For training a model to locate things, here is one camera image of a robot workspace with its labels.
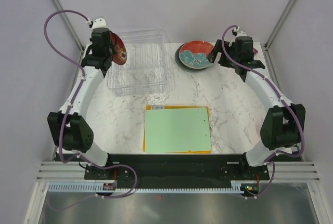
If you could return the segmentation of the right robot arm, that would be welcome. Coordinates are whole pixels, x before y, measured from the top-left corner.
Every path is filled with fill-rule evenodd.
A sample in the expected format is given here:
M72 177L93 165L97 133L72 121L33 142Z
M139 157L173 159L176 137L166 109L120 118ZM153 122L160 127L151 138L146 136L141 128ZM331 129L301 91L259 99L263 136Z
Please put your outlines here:
M305 107L286 98L269 78L263 62L254 58L253 39L238 36L232 43L218 39L208 60L234 69L267 110L260 141L245 153L246 161L238 166L239 175L244 179L252 178L258 166L280 154L301 156L305 148Z

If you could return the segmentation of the red and teal plate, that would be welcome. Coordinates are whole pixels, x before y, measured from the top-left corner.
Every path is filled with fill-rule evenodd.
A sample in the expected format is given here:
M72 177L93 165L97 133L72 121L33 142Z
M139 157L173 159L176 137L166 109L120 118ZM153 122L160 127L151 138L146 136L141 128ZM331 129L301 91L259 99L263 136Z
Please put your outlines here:
M191 70L203 70L212 65L208 55L214 46L202 40L190 41L183 44L176 55L182 65Z

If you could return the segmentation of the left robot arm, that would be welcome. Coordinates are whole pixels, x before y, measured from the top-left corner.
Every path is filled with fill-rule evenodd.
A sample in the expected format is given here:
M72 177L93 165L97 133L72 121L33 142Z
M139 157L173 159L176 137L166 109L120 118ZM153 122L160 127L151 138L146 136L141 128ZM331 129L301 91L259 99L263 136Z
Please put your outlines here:
M96 173L103 179L112 177L114 166L107 162L108 153L94 142L94 132L85 118L96 89L111 67L114 53L110 30L92 29L91 45L79 65L81 76L63 106L47 117L60 160L67 163L80 157L96 166Z

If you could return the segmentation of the grey-green plate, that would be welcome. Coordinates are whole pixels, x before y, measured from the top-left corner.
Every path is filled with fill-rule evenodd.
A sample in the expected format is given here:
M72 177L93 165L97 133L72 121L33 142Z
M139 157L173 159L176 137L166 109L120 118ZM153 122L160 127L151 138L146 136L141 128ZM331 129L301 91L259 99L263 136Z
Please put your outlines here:
M191 70L191 69L189 69L189 68L186 68L183 64L181 64L181 62L180 62L180 60L179 60L179 58L178 58L178 52L179 51L181 51L181 49L182 49L182 46L181 47L179 47L178 48L178 50L175 52L175 62L177 63L177 65L180 67L180 68L182 68L183 70L185 70L185 71L189 71L189 72L199 72L199 71L203 71L203 70L205 70L205 69L203 69L203 70Z

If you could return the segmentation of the small dark red plate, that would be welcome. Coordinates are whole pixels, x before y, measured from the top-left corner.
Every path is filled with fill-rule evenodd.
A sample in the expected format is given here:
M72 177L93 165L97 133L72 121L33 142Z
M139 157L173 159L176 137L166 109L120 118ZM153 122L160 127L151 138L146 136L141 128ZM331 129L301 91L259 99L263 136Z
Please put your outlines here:
M113 32L110 32L110 40L112 44L113 62L117 65L125 65L127 61L127 51L124 42Z

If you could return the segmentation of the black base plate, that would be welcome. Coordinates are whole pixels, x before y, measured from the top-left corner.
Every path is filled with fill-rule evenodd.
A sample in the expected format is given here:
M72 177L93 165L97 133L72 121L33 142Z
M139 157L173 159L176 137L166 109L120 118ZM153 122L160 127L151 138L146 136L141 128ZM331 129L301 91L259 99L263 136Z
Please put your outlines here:
M232 181L266 181L270 166L251 167L240 154L114 154L107 169L84 165L86 180L115 180L118 189L222 189Z

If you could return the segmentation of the aluminium front rail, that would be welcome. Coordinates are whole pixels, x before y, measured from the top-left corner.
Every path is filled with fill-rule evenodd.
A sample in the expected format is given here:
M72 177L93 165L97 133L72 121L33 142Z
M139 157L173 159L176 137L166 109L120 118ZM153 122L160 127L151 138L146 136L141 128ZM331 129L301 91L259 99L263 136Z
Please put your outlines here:
M271 165L241 171L236 162L227 163L148 163L131 164L139 178L144 176L217 178L225 181L319 182L319 175L312 162L275 162ZM133 178L128 168L101 170L86 163L43 162L37 175L38 181L121 180Z

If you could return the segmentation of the right aluminium frame post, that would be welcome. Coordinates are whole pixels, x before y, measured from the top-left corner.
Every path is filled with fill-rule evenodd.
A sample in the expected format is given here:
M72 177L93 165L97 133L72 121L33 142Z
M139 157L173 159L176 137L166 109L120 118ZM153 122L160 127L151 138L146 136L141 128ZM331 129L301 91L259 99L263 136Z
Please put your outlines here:
M281 15L279 16L272 32L270 33L268 40L264 44L264 48L266 51L272 46L277 34L279 33L280 29L282 28L284 22L286 21L287 17L291 13L292 9L294 8L297 0L288 0L286 6L284 7Z

